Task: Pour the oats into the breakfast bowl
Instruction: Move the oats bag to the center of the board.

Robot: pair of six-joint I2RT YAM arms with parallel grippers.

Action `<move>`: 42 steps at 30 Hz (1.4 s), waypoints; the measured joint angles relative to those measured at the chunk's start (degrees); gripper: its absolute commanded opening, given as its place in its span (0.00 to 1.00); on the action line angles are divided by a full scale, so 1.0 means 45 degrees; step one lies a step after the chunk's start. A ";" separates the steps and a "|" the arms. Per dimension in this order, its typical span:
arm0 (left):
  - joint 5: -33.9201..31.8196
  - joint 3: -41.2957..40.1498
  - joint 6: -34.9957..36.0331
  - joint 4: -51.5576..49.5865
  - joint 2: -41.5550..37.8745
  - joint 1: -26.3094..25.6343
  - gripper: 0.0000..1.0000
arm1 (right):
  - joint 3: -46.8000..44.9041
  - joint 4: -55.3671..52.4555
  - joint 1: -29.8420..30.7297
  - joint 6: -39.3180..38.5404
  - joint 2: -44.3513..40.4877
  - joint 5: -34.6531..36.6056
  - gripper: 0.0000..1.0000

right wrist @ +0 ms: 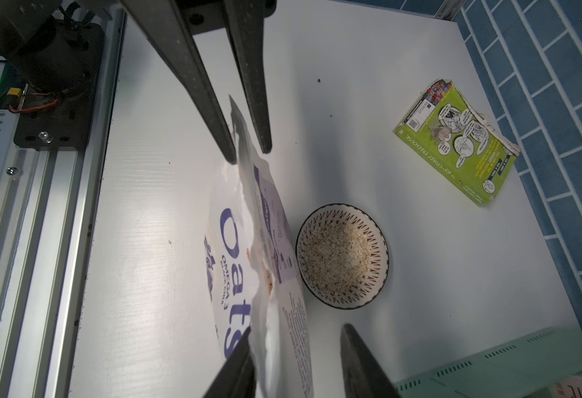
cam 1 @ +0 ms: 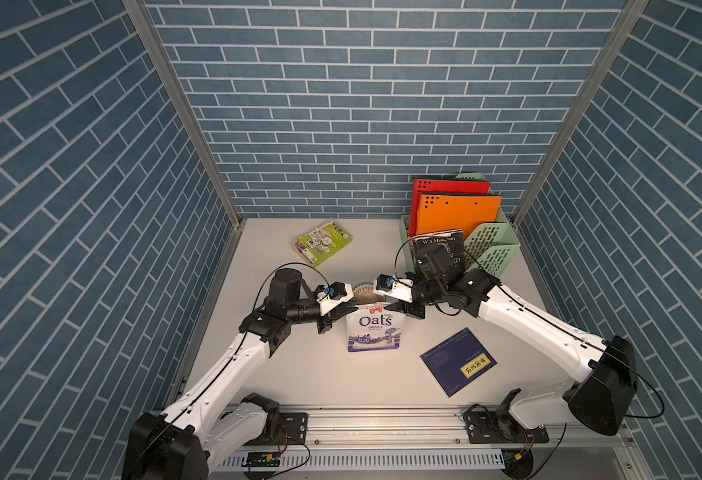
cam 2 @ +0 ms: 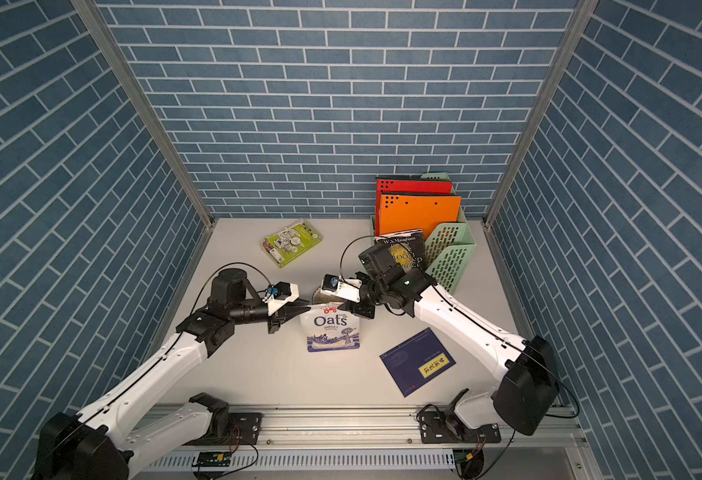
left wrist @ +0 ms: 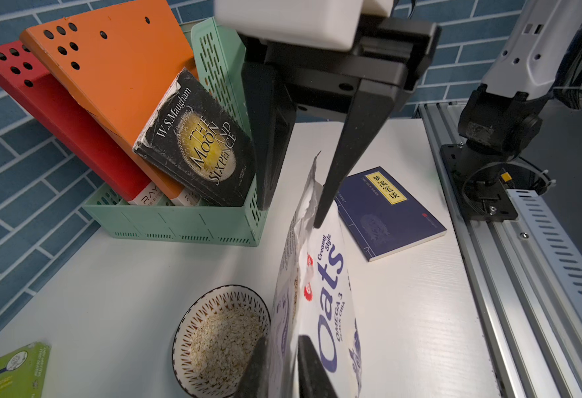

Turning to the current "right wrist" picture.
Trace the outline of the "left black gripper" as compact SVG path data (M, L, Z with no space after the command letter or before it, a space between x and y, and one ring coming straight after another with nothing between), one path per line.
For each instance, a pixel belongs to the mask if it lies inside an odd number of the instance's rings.
M186 88L225 160L237 163L234 141L192 35L226 28L261 151L273 147L264 75L264 18L277 1L123 0L176 79Z

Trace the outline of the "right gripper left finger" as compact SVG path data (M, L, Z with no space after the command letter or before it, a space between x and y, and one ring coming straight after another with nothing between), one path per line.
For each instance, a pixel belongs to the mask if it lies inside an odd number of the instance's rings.
M251 327L248 327L204 398L255 398L256 378L249 346L250 332Z

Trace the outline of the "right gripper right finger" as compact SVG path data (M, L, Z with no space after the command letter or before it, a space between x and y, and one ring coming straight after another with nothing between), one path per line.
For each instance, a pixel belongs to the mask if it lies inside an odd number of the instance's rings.
M342 325L340 348L346 398L400 397L370 349L350 323Z

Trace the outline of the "oats bag clear purple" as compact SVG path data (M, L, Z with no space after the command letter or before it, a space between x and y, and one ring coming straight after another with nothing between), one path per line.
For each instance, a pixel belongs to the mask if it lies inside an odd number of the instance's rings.
M225 361L248 343L261 396L312 397L307 313L289 222L237 104L231 121L237 163L216 172L204 235L217 341Z

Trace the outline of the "patterned red white bowl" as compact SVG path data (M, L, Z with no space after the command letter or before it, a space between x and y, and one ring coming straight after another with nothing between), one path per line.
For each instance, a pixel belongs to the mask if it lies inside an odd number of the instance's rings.
M378 224L357 207L319 207L302 224L296 242L302 280L325 305L353 310L374 300L385 286L390 253Z

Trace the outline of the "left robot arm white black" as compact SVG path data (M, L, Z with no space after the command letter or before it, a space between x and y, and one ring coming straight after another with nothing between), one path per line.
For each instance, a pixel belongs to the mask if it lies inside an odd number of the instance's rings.
M108 1L0 1L0 56L27 83L7 109L19 116L15 145L82 150L89 141ZM224 29L261 150L272 137L264 78L264 20L274 1L124 1L123 10L186 88L227 162L237 153L194 37Z

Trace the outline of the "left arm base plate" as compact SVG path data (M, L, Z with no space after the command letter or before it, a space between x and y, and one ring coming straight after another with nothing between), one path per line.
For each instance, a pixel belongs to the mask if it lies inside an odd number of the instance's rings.
M99 73L90 76L78 93L26 94L13 136L16 146L35 150L83 150L88 144L95 115Z

